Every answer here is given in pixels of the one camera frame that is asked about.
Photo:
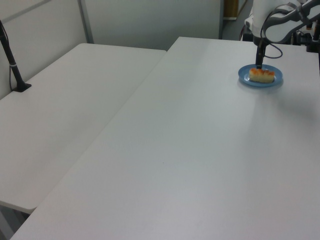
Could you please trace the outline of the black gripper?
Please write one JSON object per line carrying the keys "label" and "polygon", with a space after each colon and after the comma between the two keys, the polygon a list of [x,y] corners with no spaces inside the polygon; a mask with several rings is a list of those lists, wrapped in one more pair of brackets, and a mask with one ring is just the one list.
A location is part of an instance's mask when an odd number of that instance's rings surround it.
{"label": "black gripper", "polygon": [[266,46],[264,43],[257,46],[255,65],[257,69],[262,69],[263,60],[265,57]]}

